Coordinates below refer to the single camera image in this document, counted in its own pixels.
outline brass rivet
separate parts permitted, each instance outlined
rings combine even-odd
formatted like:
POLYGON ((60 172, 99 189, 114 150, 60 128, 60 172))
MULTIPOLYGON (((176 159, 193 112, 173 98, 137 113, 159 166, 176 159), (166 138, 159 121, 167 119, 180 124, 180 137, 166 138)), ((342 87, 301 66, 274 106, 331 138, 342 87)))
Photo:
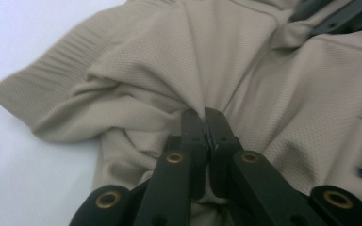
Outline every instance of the brass rivet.
POLYGON ((258 161, 258 157, 251 153, 245 153, 242 155, 242 161, 247 163, 255 163, 258 161))
POLYGON ((337 191, 327 190, 323 196, 327 202, 341 209, 350 209, 354 206, 351 199, 337 191))
POLYGON ((183 156, 181 153, 171 153, 167 155, 166 159, 170 163, 179 163, 183 160, 183 156))
POLYGON ((117 191, 107 191, 96 199, 95 204, 101 209, 108 209, 116 205, 121 197, 122 195, 117 191))

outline black clamp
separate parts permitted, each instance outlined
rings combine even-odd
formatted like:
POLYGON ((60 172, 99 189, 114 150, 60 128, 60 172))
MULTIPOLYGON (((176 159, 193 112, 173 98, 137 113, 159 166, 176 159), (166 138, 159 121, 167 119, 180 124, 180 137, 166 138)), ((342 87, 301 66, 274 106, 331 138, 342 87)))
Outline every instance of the black clamp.
MULTIPOLYGON (((332 0, 302 0, 289 20, 291 22, 306 20, 330 2, 332 0)), ((321 34, 349 34, 361 30, 362 0, 352 0, 314 27, 309 37, 321 34)))
POLYGON ((334 186, 315 187, 310 196, 296 191, 260 153, 243 151, 222 112, 207 108, 182 115, 181 136, 169 137, 153 176, 128 190, 103 186, 75 213, 71 226, 186 226, 191 199, 210 187, 229 200, 237 226, 362 226, 362 201, 334 186))

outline wrinkled fabric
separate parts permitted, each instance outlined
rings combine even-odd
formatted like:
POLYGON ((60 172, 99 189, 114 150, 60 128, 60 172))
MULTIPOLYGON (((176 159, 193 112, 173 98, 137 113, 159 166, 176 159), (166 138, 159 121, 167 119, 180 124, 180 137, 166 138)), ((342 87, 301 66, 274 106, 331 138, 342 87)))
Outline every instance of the wrinkled fabric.
MULTIPOLYGON (((45 140, 99 136, 94 188, 130 189, 150 178, 184 110, 216 108, 244 149, 308 193, 362 160, 362 31, 307 38, 346 2, 289 23, 297 1, 129 1, 3 80, 0 104, 45 140)), ((216 201, 195 203, 191 225, 229 224, 216 201)))

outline white background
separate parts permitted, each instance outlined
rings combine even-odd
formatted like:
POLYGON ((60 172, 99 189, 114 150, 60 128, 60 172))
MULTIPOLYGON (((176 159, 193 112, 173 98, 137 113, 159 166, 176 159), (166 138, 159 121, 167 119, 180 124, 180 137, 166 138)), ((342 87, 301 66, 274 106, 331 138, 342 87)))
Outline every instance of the white background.
MULTIPOLYGON (((0 80, 72 27, 124 0, 0 1, 0 80)), ((68 225, 91 193, 98 141, 52 144, 0 106, 0 225, 68 225)))

